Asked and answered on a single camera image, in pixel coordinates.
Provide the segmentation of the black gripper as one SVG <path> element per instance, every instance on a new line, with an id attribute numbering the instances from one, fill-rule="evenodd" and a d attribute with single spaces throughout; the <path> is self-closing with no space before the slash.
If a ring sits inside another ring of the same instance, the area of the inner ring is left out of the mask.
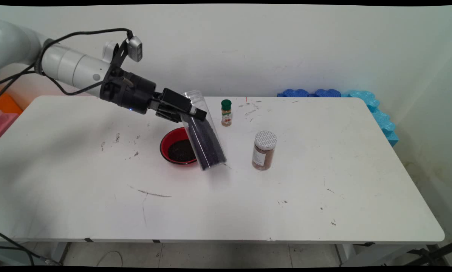
<path id="1" fill-rule="evenodd" d="M 193 106 L 185 96 L 169 88 L 164 88 L 161 93 L 155 90 L 156 83 L 120 67 L 111 67 L 105 75 L 99 98 L 140 114 L 155 110 L 158 117 L 175 123 L 182 122 L 183 115 L 202 122 L 206 119 L 207 112 Z"/>

